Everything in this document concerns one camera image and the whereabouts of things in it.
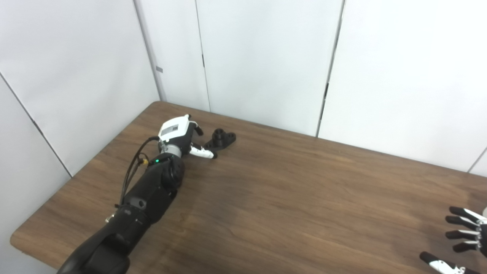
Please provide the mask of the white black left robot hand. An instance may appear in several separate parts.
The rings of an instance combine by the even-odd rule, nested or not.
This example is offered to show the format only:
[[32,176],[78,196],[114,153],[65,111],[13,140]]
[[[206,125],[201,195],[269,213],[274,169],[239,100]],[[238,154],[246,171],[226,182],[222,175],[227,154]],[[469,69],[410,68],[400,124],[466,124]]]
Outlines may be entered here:
[[185,155],[194,155],[200,158],[217,158],[216,152],[203,148],[193,142],[193,135],[204,134],[202,128],[196,121],[190,120],[191,116],[184,116],[170,119],[161,126],[158,137],[158,149],[160,153],[168,153],[178,158]]

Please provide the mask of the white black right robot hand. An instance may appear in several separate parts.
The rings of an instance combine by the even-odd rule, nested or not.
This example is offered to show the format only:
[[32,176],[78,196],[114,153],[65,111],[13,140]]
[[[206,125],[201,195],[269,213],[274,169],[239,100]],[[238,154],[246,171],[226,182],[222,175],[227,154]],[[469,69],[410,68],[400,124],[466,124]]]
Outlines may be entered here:
[[[462,239],[463,242],[455,244],[452,249],[456,253],[467,251],[479,251],[484,257],[487,256],[487,219],[483,215],[475,213],[466,208],[450,206],[449,212],[452,215],[446,216],[449,224],[464,226],[466,229],[457,229],[445,233],[450,240]],[[477,271],[464,267],[437,256],[422,252],[419,258],[440,274],[478,274]]]

